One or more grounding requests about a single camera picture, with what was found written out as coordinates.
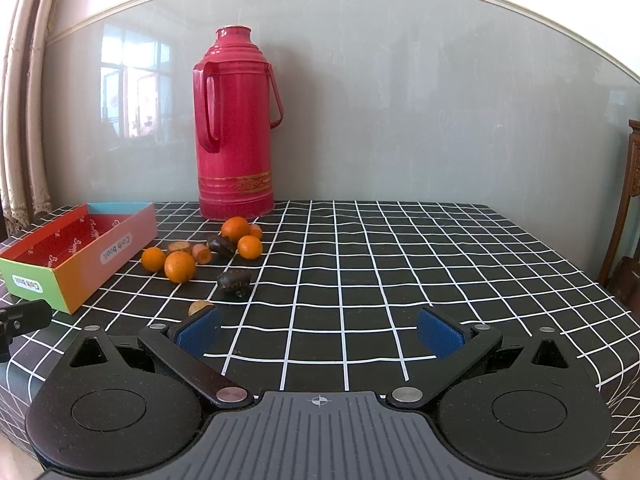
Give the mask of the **small brown nut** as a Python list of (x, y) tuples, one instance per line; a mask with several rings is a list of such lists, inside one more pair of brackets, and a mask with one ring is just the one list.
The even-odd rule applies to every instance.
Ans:
[(195, 313), (198, 313), (198, 311), (201, 311), (202, 309), (208, 308), (208, 307), (213, 307), (213, 304), (209, 301), (206, 301), (206, 300), (194, 301), (192, 302), (192, 304), (190, 304), (188, 315), (194, 315)]

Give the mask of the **large orange mandarin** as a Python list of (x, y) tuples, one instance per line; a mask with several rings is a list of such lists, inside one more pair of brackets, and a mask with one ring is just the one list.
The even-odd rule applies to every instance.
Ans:
[(194, 258), (186, 252), (172, 252), (164, 262), (164, 273), (169, 281), (183, 284), (191, 281), (196, 272)]

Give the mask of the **dark chestnut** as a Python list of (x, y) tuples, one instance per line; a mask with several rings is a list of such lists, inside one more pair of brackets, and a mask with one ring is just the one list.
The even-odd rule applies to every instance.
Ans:
[(217, 278), (218, 288), (228, 296), (244, 298), (252, 288), (252, 272), (242, 269), (229, 269)]
[(228, 237), (222, 235), (213, 235), (207, 240), (207, 247), (211, 252), (216, 252), (224, 258), (232, 258), (236, 252), (236, 246)]

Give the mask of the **small orange mandarin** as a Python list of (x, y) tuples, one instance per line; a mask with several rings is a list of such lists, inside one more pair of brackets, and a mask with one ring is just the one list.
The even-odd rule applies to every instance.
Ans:
[(262, 241), (254, 235), (245, 235), (238, 240), (236, 250), (245, 260), (256, 260), (262, 255)]

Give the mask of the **carrot piece with top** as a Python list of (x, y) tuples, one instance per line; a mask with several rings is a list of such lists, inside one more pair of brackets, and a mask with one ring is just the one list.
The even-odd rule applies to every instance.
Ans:
[(168, 254), (172, 254), (173, 252), (186, 252), (187, 254), (190, 254), (190, 252), (192, 252), (192, 248), (189, 242), (177, 240), (167, 246), (167, 252)]

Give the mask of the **colourful cardboard box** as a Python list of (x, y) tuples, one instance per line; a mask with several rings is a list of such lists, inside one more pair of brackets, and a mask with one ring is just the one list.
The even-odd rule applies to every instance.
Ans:
[(88, 203), (34, 229), (1, 251), (6, 289), (75, 313), (157, 236), (151, 203)]

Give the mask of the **carrot chunk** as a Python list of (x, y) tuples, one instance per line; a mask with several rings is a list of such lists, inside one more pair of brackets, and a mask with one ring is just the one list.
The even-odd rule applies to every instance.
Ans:
[(206, 244), (195, 244), (192, 247), (192, 257), (197, 264), (209, 264), (213, 259), (213, 254)]

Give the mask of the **black white checked tablecloth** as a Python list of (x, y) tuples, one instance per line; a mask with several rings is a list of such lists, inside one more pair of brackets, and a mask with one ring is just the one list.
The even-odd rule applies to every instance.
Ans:
[[(253, 392), (386, 392), (427, 362), (416, 317), (429, 304), (461, 323), (524, 337), (564, 335), (612, 413), (601, 467), (639, 444), (639, 325), (583, 270), (511, 220), (474, 204), (278, 203), (258, 221), (254, 261), (215, 257), (176, 284), (127, 261), (73, 314), (17, 338), (1, 367), (1, 434), (27, 448), (30, 402), (80, 330), (129, 335), (177, 323), (208, 300), (221, 337), (204, 360)], [(225, 295), (218, 276), (252, 272), (250, 293)]]

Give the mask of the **wooden chair right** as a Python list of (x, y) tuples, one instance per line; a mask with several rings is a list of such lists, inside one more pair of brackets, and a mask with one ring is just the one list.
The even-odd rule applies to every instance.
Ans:
[(630, 202), (639, 196), (639, 122), (631, 119), (628, 125), (631, 128), (631, 134), (628, 138), (626, 169), (620, 193), (620, 203), (612, 236), (608, 243), (608, 250), (598, 274), (598, 282), (626, 308), (639, 312), (639, 245), (636, 245), (631, 257), (623, 256), (616, 268), (613, 268)]

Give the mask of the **red thermos flask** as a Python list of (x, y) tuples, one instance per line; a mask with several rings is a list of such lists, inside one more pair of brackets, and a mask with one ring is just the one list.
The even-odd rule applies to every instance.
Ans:
[(273, 207), (271, 130), (284, 109), (272, 65), (234, 25), (192, 72), (198, 200), (201, 215), (224, 221), (260, 217)]

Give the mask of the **beige curtain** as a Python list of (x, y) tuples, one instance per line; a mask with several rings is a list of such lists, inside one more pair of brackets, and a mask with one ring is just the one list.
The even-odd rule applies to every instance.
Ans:
[(1, 0), (1, 214), (10, 235), (52, 210), (42, 140), (54, 0)]

